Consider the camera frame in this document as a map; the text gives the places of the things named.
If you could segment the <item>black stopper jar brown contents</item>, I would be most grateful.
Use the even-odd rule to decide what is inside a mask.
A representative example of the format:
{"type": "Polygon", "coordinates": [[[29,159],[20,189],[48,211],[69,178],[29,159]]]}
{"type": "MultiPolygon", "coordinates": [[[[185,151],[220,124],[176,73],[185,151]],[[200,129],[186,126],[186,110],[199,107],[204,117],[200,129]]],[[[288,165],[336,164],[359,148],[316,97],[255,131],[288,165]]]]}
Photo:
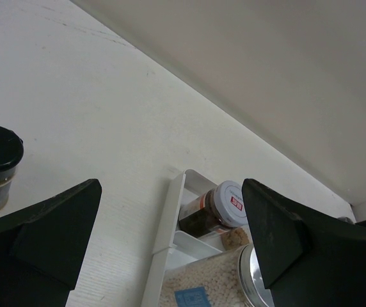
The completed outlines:
{"type": "Polygon", "coordinates": [[[338,220],[343,221],[345,223],[354,224],[354,222],[348,217],[338,217],[338,220]]]}

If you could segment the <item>grey lid sauce jar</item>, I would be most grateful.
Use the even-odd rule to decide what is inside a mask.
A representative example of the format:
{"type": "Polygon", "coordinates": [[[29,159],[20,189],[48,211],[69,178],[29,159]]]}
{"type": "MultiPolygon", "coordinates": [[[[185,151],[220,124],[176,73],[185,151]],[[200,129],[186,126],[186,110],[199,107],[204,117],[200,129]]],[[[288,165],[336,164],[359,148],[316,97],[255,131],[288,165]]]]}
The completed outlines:
{"type": "Polygon", "coordinates": [[[241,186],[231,180],[181,206],[178,217],[180,230],[198,239],[220,236],[247,222],[241,186]]]}

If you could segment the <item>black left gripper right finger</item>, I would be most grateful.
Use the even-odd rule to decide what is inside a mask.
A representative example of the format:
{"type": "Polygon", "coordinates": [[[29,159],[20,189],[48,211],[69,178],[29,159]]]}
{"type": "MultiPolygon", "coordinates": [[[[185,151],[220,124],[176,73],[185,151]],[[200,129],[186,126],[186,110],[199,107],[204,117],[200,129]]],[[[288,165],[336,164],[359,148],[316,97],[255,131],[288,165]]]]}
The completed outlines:
{"type": "Polygon", "coordinates": [[[366,227],[246,179],[242,194],[275,306],[366,306],[366,227]]]}

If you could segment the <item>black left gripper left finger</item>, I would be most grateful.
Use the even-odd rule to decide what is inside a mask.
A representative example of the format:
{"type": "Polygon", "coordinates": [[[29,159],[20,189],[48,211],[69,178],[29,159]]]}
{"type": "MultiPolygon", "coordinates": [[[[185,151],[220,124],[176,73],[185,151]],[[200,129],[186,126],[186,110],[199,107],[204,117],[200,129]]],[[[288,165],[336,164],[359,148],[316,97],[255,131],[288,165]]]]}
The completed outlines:
{"type": "Polygon", "coordinates": [[[0,217],[0,306],[65,306],[76,287],[102,186],[89,179],[0,217]]]}

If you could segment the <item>white cap blue label jar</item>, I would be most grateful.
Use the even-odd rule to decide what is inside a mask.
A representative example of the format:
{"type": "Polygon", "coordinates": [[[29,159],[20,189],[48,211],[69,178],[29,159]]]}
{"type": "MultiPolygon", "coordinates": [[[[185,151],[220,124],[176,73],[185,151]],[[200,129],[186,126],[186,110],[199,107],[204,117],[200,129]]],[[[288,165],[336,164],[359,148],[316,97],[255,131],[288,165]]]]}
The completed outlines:
{"type": "Polygon", "coordinates": [[[274,306],[252,244],[166,271],[159,306],[274,306]]]}

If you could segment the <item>pink cap spice jar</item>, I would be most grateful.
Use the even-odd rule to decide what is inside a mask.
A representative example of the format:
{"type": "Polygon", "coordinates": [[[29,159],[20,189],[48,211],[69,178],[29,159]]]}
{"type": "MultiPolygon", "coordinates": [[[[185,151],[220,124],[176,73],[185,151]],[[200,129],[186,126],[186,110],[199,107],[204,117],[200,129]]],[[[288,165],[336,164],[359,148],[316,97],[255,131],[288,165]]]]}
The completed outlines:
{"type": "Polygon", "coordinates": [[[221,243],[226,251],[251,243],[250,236],[244,228],[235,228],[221,235],[221,243]]]}

